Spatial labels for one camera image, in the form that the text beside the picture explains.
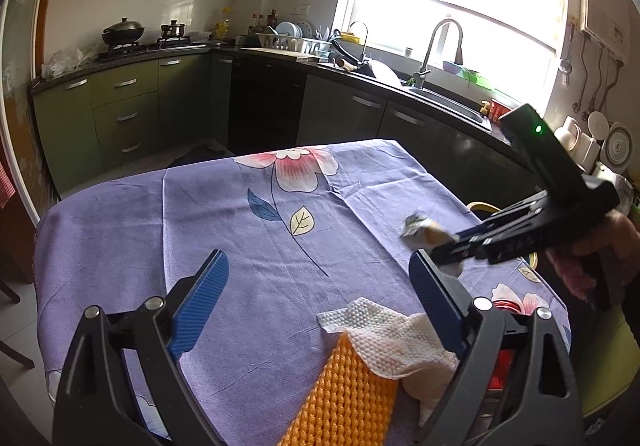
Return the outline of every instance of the human hand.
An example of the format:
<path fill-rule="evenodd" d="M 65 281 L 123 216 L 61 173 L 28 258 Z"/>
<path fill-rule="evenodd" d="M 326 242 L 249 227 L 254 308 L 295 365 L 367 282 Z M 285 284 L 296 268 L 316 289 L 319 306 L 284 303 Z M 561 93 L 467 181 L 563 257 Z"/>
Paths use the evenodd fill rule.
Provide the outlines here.
<path fill-rule="evenodd" d="M 604 220 L 570 246 L 570 253 L 547 249 L 546 256 L 569 291 L 587 300 L 587 291 L 596 281 L 584 273 L 580 257 L 611 246 L 620 263 L 622 285 L 630 283 L 640 271 L 640 234 L 622 213 L 611 210 Z"/>

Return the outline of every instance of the dish rack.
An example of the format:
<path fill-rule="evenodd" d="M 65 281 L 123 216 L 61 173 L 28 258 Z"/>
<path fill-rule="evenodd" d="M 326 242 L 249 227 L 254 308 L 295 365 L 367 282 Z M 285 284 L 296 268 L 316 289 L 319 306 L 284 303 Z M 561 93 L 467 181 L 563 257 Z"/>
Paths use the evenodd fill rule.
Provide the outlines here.
<path fill-rule="evenodd" d="M 267 33 L 259 33 L 257 37 L 260 39 L 261 47 L 266 49 L 280 49 L 304 54 L 315 54 L 316 51 L 329 51 L 331 49 L 331 42 L 312 40 L 310 38 Z"/>

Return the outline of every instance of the purple tablecloth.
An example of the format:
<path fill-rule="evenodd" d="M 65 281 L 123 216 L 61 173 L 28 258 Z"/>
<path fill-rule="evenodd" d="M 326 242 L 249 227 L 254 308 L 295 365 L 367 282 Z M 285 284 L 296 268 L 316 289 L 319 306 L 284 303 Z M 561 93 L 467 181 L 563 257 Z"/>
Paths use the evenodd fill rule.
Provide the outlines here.
<path fill-rule="evenodd" d="M 228 283 L 180 364 L 230 446 L 274 446 L 336 341 L 321 332 L 317 313 L 359 296 L 404 314 L 422 312 L 407 275 L 410 250 L 399 239 L 403 219 L 417 208 L 450 232 L 478 222 L 386 140 L 203 162 L 81 191 L 38 227 L 45 372 L 62 369 L 85 307 L 132 310 L 221 249 Z M 568 343 L 564 304 L 522 266 L 467 260 L 460 279 L 473 296 L 490 298 L 499 283 L 524 301 L 539 295 Z M 139 366 L 132 369 L 136 394 L 150 402 Z M 386 443 L 410 444 L 416 423 L 417 404 L 400 393 Z"/>

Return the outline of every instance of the plastic bag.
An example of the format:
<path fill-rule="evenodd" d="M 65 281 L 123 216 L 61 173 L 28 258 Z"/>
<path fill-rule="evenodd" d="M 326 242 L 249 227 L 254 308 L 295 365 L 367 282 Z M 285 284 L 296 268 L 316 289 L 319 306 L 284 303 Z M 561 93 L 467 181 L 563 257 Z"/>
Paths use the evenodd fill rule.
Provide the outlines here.
<path fill-rule="evenodd" d="M 98 57 L 98 45 L 79 49 L 69 47 L 53 53 L 46 65 L 42 66 L 42 77 L 44 79 L 54 79 L 68 74 L 77 69 L 80 65 L 89 63 Z"/>

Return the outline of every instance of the faucet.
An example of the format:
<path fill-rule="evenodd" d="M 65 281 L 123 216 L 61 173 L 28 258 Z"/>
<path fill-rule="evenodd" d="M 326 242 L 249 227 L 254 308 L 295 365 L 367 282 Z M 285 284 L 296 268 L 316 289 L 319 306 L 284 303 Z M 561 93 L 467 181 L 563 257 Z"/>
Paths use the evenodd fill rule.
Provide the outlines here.
<path fill-rule="evenodd" d="M 362 46 L 362 56 L 360 56 L 360 62 L 364 63 L 364 51 L 367 48 L 367 38 L 369 37 L 369 27 L 367 27 L 367 24 L 364 22 L 361 22 L 360 20 L 356 20 L 355 22 L 351 22 L 351 25 L 349 26 L 349 29 L 355 24 L 355 23 L 361 23 L 362 25 L 364 25 L 364 28 L 367 30 L 366 34 L 364 35 L 364 45 Z"/>
<path fill-rule="evenodd" d="M 427 62 L 429 61 L 429 55 L 431 54 L 431 49 L 433 48 L 433 41 L 436 38 L 436 33 L 438 32 L 438 29 L 441 28 L 446 23 L 454 23 L 458 26 L 458 48 L 456 50 L 456 59 L 454 60 L 454 63 L 456 65 L 462 65 L 462 26 L 458 22 L 456 22 L 456 20 L 454 20 L 453 18 L 445 18 L 441 22 L 438 22 L 438 25 L 436 25 L 436 27 L 433 29 L 433 32 L 431 33 L 431 40 L 429 42 L 429 47 L 427 49 L 427 54 L 424 55 L 424 61 L 422 62 L 422 66 L 420 67 L 419 71 L 414 72 L 415 87 L 417 87 L 418 89 L 422 88 L 422 86 L 424 85 L 424 77 L 431 72 L 427 68 Z"/>

